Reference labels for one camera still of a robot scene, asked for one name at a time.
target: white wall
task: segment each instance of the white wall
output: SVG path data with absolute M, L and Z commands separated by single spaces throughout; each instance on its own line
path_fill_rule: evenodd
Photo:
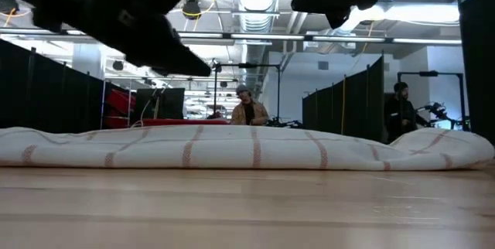
M 401 60 L 401 72 L 428 71 L 428 50 L 420 49 Z M 418 75 L 403 75 L 401 81 L 409 86 L 409 100 L 415 108 L 426 105 L 430 101 L 429 79 Z
M 366 68 L 367 64 L 374 63 L 380 55 L 364 54 L 352 73 Z M 280 63 L 280 53 L 270 53 L 270 64 Z M 329 62 L 329 70 L 318 70 L 318 61 Z M 280 88 L 280 117 L 284 120 L 302 120 L 302 98 L 316 89 L 329 87 L 338 83 L 343 75 L 352 75 L 351 67 L 357 57 L 347 54 L 333 53 L 320 55 L 318 53 L 297 53 L 282 75 Z M 392 55 L 385 55 L 385 63 L 389 63 L 389 71 L 385 72 L 384 90 L 393 92 L 397 83 L 397 72 L 418 72 L 437 70 L 439 72 L 464 73 L 463 54 L 461 47 L 425 47 L 402 60 L 394 60 Z M 448 115 L 451 118 L 460 116 L 459 83 L 457 77 L 427 78 L 418 75 L 404 75 L 402 81 L 409 85 L 409 100 L 416 108 L 428 104 L 430 101 L 445 103 Z M 269 114 L 277 114 L 277 73 L 270 70 L 265 78 L 265 87 L 261 95 L 261 102 L 268 109 Z
M 348 54 L 332 53 L 297 53 L 282 75 L 280 86 L 280 117 L 283 120 L 302 120 L 302 98 L 316 91 L 338 83 L 343 75 L 348 76 L 366 69 L 373 64 L 380 54 L 364 54 L 360 58 Z M 280 63 L 280 53 L 270 53 L 270 64 Z M 329 70 L 318 70 L 318 61 L 329 62 Z M 385 56 L 389 71 L 385 72 L 385 91 L 393 91 L 397 80 L 400 63 L 392 55 Z M 260 102 L 268 109 L 270 115 L 277 114 L 277 73 L 270 70 L 265 78 L 265 87 Z
M 463 50 L 461 47 L 428 47 L 428 68 L 439 72 L 451 72 L 464 74 Z M 455 76 L 441 75 L 430 78 L 430 100 L 444 104 L 447 107 L 447 115 L 450 118 L 461 117 L 459 79 Z M 469 114 L 464 81 L 464 101 L 466 114 Z

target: yellow cable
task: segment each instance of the yellow cable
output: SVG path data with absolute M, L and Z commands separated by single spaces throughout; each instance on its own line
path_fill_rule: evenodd
M 29 13 L 31 13 L 31 11 L 30 11 L 30 10 L 28 10 L 27 12 L 20 13 L 20 14 L 10 14 L 10 13 L 9 13 L 9 14 L 5 14 L 5 13 L 1 13 L 1 12 L 0 12 L 0 15 L 3 15 L 3 16 L 5 16 L 5 17 L 9 17 L 10 15 L 12 15 L 12 17 L 14 17 L 14 18 L 15 18 L 15 17 L 23 17 L 23 16 L 26 16 L 26 15 L 28 15 Z
M 346 113 L 346 76 L 343 77 L 343 89 L 342 89 L 342 122 L 340 124 L 340 134 L 343 135 L 343 119 Z
M 368 32 L 368 37 L 370 37 L 371 36 L 371 32 L 373 32 L 373 24 L 374 24 L 374 22 L 372 22 L 371 25 L 370 25 L 370 31 Z M 363 47 L 363 50 L 361 51 L 361 53 L 357 57 L 357 60 L 354 63 L 354 65 L 350 68 L 348 74 L 351 74 L 352 75 L 352 71 L 353 71 L 354 67 L 356 67 L 357 63 L 359 63 L 359 61 L 361 60 L 361 57 L 363 56 L 364 51 L 366 51 L 366 48 L 367 47 L 368 47 L 368 43 L 365 43 L 364 44 L 364 47 Z
M 6 27 L 6 26 L 9 24 L 9 22 L 10 22 L 10 18 L 12 18 L 12 15 L 14 14 L 14 11 L 15 11 L 15 9 L 12 9 L 12 10 L 10 11 L 10 14 L 9 14 L 9 15 L 8 15 L 8 17 L 7 17 L 7 20 L 5 21 L 5 24 L 3 25 L 4 27 Z
M 197 17 L 196 17 L 196 21 L 194 22 L 193 32 L 195 32 L 195 31 L 196 31 L 196 26 L 198 26 L 198 22 L 199 22 L 199 20 L 200 20 L 200 17 L 199 17 L 199 16 L 197 16 Z
M 200 12 L 200 13 L 188 13 L 188 12 L 185 12 L 184 9 L 182 9 L 182 12 L 186 16 L 198 17 L 198 16 L 200 16 L 200 15 L 202 15 L 204 13 L 209 12 L 213 8 L 213 6 L 215 5 L 215 1 L 216 0 L 211 0 L 210 7 L 207 10 L 203 11 L 203 12 Z

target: white mat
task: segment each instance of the white mat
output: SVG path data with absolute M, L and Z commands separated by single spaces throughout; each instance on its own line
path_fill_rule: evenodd
M 421 129 L 391 145 L 317 131 L 181 125 L 88 133 L 0 130 L 0 165 L 94 168 L 440 170 L 493 159 L 479 135 Z

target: tan jacket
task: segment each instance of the tan jacket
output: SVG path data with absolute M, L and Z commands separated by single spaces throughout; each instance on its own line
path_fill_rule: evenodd
M 254 120 L 253 125 L 263 125 L 268 120 L 268 112 L 263 104 L 253 101 Z M 242 102 L 232 111 L 231 125 L 246 125 L 246 113 Z

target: air duct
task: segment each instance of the air duct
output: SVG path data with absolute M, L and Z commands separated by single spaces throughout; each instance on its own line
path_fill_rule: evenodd
M 239 10 L 273 12 L 277 0 L 239 0 Z M 244 14 L 240 16 L 241 32 L 251 33 L 268 33 L 273 27 L 273 16 L 265 14 Z M 241 62 L 243 63 L 261 63 L 265 53 L 264 45 L 259 44 L 259 40 L 248 40 L 243 45 Z M 260 73 L 257 69 L 245 70 L 246 75 L 250 73 Z M 257 77 L 243 76 L 243 83 L 254 92 L 257 90 Z

